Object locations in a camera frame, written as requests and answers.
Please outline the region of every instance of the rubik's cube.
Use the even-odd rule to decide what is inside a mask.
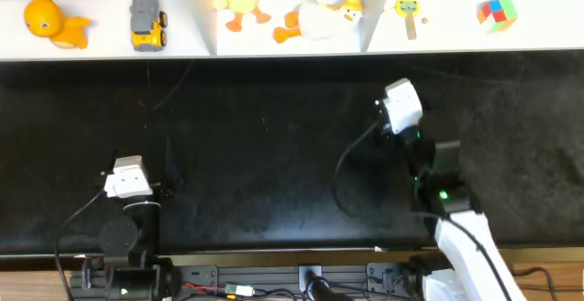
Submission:
[[[518,18],[517,11],[511,0],[487,1],[476,14],[478,21],[483,24],[489,21],[489,32],[505,31]]]

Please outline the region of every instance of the white plush duck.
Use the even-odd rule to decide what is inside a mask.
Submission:
[[[340,36],[350,32],[363,17],[361,0],[344,0],[342,4],[326,5],[325,0],[306,1],[298,11],[285,16],[286,27],[274,30],[277,43],[284,43],[293,36],[318,40]]]

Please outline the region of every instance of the orange rubber duck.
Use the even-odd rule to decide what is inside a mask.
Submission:
[[[57,47],[88,47],[84,27],[91,22],[87,18],[67,17],[53,0],[31,1],[25,9],[25,22],[30,33],[48,37]]]

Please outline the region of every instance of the toy with wooden handle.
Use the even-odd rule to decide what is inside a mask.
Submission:
[[[409,40],[418,38],[416,34],[416,25],[413,18],[420,13],[420,4],[418,0],[398,0],[395,4],[395,11],[399,16],[405,18],[405,29],[408,33]]]

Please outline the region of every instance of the wooden surface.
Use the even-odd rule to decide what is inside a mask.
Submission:
[[[534,266],[546,268],[552,275],[556,289],[581,289],[583,283],[582,271],[584,262],[573,263],[523,263],[511,265],[512,270],[521,272]],[[548,288],[548,283],[542,273],[534,273],[526,277],[518,277],[520,286]],[[528,301],[548,301],[551,296],[548,291],[524,290]],[[0,272],[1,301],[62,301],[66,296],[58,272]],[[559,301],[584,300],[582,293],[558,292]]]

